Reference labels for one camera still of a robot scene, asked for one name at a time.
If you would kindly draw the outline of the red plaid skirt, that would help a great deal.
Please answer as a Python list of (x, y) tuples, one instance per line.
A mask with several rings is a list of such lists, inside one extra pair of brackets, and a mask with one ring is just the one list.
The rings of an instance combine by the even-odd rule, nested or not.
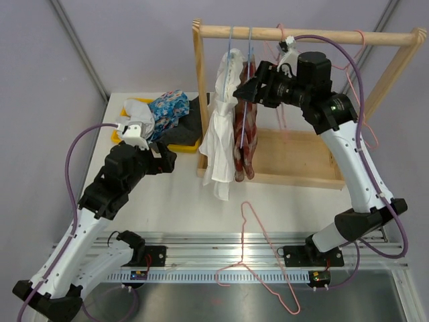
[(257, 147), (257, 105), (242, 99), (235, 105), (235, 121), (233, 124), (235, 145), (233, 159), (235, 164), (235, 180), (242, 182), (255, 176), (252, 161)]

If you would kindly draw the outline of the grey polka dot skirt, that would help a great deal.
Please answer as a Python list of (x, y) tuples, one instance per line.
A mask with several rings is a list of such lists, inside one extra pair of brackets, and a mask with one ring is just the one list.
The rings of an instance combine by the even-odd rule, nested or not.
[(178, 125), (164, 131), (157, 142), (165, 145), (193, 146), (202, 135), (199, 97), (190, 101), (189, 114), (179, 118)]

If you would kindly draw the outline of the blue floral skirt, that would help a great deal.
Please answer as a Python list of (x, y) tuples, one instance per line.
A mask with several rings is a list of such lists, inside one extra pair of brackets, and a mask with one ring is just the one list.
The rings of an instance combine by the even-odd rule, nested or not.
[(154, 131), (151, 141), (160, 139), (162, 134), (179, 124), (180, 118), (190, 112), (190, 102), (187, 95), (181, 90), (166, 92), (148, 104), (154, 117)]

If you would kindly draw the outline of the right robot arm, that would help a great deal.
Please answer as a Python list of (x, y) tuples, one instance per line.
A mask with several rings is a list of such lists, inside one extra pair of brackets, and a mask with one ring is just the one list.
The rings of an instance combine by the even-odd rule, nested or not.
[(323, 266), (339, 246), (354, 242), (406, 212), (404, 199), (395, 198), (381, 183), (374, 163), (358, 133), (358, 117), (351, 100), (331, 90), (331, 61), (322, 52), (297, 57), (296, 72), (263, 61), (255, 74), (233, 93), (250, 103), (275, 108), (298, 107), (333, 155), (348, 188), (352, 207), (333, 223), (306, 238), (294, 250), (285, 248), (286, 265)]

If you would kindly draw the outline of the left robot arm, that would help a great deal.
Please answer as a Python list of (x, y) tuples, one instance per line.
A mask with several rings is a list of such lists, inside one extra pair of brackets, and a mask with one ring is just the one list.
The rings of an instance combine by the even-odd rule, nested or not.
[(94, 260), (82, 265), (87, 252), (128, 202), (131, 191), (147, 175), (173, 172), (176, 153), (159, 142), (159, 157), (121, 142), (110, 149), (105, 163), (80, 198), (74, 219), (48, 261), (29, 280), (20, 280), (13, 293), (49, 321), (71, 321), (84, 299), (108, 274), (122, 266), (149, 262), (145, 240), (123, 231)]

